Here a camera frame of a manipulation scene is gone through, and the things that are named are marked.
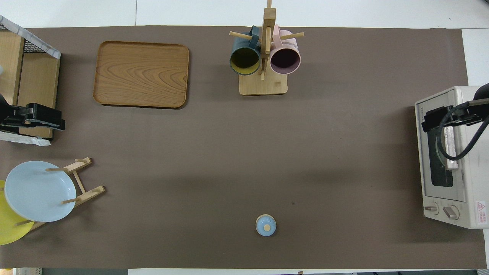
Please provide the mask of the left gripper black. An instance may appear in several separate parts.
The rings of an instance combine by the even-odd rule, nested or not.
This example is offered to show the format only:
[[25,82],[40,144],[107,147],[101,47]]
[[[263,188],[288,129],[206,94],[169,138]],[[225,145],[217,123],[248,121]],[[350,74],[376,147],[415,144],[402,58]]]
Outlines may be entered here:
[[2,132],[19,133],[20,128],[44,127],[64,131],[66,122],[62,120],[62,112],[38,103],[29,103],[25,107],[1,106],[0,108],[0,130]]

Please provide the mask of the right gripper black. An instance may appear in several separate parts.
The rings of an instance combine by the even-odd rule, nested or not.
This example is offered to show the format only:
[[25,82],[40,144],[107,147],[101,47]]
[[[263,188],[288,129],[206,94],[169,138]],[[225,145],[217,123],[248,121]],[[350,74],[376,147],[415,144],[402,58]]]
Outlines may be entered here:
[[[466,122],[464,116],[467,113],[471,115],[470,120]],[[470,105],[466,107],[453,107],[447,112],[446,107],[435,108],[431,111],[426,112],[423,117],[423,122],[421,123],[423,132],[429,132],[440,125],[441,120],[448,115],[445,121],[445,127],[455,127],[460,125],[473,125],[479,122],[483,122],[489,115],[489,103],[484,103],[480,105]]]

